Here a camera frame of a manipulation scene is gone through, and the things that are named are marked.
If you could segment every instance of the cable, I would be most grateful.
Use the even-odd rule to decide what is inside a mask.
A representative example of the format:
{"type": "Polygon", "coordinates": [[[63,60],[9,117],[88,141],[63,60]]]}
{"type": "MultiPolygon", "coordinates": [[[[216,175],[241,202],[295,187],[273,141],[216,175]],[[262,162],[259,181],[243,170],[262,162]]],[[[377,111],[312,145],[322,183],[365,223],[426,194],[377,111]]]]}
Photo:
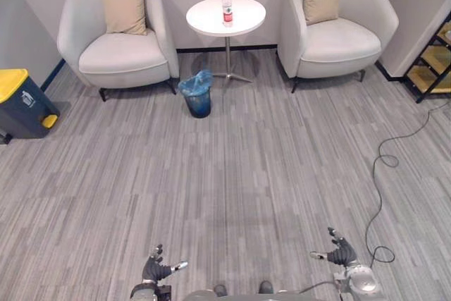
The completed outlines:
{"type": "Polygon", "coordinates": [[[331,284],[331,285],[335,285],[335,282],[333,282],[333,281],[323,281],[323,282],[316,283],[316,284],[314,284],[314,285],[311,285],[311,286],[308,287],[308,288],[305,288],[305,289],[299,291],[299,294],[308,292],[309,290],[312,290],[313,288],[316,288],[316,287],[319,287],[320,285],[325,285],[325,284],[328,284],[328,283],[331,284]]]}
{"type": "Polygon", "coordinates": [[[426,121],[423,123],[423,125],[420,126],[420,128],[418,128],[418,129],[415,130],[414,132],[412,132],[412,133],[410,133],[410,134],[408,134],[408,135],[400,135],[400,136],[397,136],[397,137],[389,137],[388,139],[385,139],[384,141],[382,141],[382,142],[379,144],[379,146],[378,146],[378,156],[377,156],[377,157],[374,159],[374,161],[373,161],[373,170],[372,170],[372,174],[371,174],[371,176],[372,176],[372,178],[373,178],[373,184],[374,184],[374,187],[376,187],[376,191],[377,191],[378,196],[379,196],[378,211],[373,215],[373,217],[372,217],[371,220],[368,222],[368,225],[366,226],[366,229],[365,229],[365,245],[366,245],[366,250],[367,250],[368,253],[371,255],[371,264],[369,265],[370,268],[372,268],[373,263],[374,263],[375,261],[376,261],[376,262],[381,262],[381,263],[384,263],[384,264],[388,264],[388,263],[390,263],[390,262],[395,261],[395,253],[394,253],[390,248],[388,248],[388,247],[386,247],[386,246],[379,245],[379,246],[376,246],[376,247],[374,248],[374,250],[371,251],[371,249],[369,248],[369,245],[368,245],[368,232],[369,232],[369,228],[370,228],[371,224],[373,223],[374,219],[375,219],[375,218],[379,215],[379,213],[381,212],[382,206],[383,206],[383,200],[382,200],[381,189],[378,187],[378,184],[377,184],[377,181],[376,181],[376,163],[377,163],[377,161],[380,159],[380,160],[382,160],[382,162],[383,162],[384,165],[386,165],[386,166],[388,166],[388,167],[391,167],[391,168],[395,168],[395,167],[397,167],[397,166],[400,164],[400,160],[399,160],[396,156],[394,156],[394,155],[392,155],[392,154],[382,154],[382,146],[383,146],[383,144],[385,144],[386,142],[389,142],[389,141],[391,141],[391,140],[397,140],[397,139],[403,139],[403,138],[407,138],[407,137],[413,137],[413,136],[416,135],[420,130],[422,130],[423,128],[426,127],[426,125],[427,125],[428,122],[429,122],[429,118],[431,117],[431,112],[433,112],[433,111],[435,111],[435,110],[437,110],[437,109],[443,108],[444,106],[448,105],[450,102],[451,102],[451,100],[448,100],[448,101],[445,102],[443,105],[441,105],[441,106],[439,106],[439,107],[435,107],[434,109],[430,109],[430,110],[428,111],[428,115],[427,115],[427,117],[426,117],[426,121]],[[393,257],[392,257],[391,259],[388,259],[388,260],[376,258],[376,253],[377,253],[377,251],[378,251],[379,249],[384,249],[384,250],[389,251],[389,252],[392,254],[393,257]]]}

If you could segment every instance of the yellow foot pedal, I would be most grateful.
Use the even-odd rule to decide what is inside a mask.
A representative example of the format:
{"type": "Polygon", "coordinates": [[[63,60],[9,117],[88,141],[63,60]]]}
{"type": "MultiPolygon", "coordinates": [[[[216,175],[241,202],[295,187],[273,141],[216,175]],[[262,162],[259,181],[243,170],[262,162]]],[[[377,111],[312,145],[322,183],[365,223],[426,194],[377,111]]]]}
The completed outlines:
{"type": "Polygon", "coordinates": [[[50,114],[49,116],[45,117],[45,119],[41,122],[41,124],[45,128],[52,128],[57,120],[58,116],[56,114],[50,114]]]}

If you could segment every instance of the yellow lid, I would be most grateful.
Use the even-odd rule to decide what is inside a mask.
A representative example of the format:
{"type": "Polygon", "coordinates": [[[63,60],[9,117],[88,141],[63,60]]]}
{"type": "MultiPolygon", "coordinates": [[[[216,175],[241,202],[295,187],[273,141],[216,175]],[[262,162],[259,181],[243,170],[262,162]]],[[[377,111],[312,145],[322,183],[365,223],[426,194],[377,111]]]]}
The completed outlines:
{"type": "Polygon", "coordinates": [[[24,68],[0,70],[0,104],[8,100],[28,77],[24,68]]]}

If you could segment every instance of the table pedestal base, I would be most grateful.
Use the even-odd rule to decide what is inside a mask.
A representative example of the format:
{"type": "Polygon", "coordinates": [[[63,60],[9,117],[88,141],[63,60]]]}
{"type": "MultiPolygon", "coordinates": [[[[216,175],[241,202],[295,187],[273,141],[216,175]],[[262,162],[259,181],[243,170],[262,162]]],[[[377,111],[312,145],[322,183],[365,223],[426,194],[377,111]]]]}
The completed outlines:
{"type": "Polygon", "coordinates": [[[226,80],[236,79],[236,80],[241,80],[241,81],[252,82],[252,80],[250,80],[249,78],[246,78],[243,75],[233,73],[231,71],[231,67],[230,67],[230,37],[225,37],[225,47],[226,47],[225,48],[226,72],[225,73],[214,73],[213,76],[214,77],[223,77],[223,78],[226,78],[226,80]]]}

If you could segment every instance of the white armchair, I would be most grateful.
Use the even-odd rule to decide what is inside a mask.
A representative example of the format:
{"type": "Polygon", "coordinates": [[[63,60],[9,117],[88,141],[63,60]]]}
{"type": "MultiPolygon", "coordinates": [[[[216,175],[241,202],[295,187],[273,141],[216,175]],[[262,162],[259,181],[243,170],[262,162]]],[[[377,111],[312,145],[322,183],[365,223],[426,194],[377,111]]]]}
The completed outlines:
{"type": "Polygon", "coordinates": [[[144,0],[147,35],[106,34],[102,0],[66,0],[58,50],[88,86],[128,88],[179,78],[178,57],[161,0],[144,0]]]}
{"type": "Polygon", "coordinates": [[[292,93],[300,78],[362,71],[375,63],[398,26],[388,0],[340,0],[339,18],[307,26],[303,0],[283,0],[278,58],[292,93]]]}

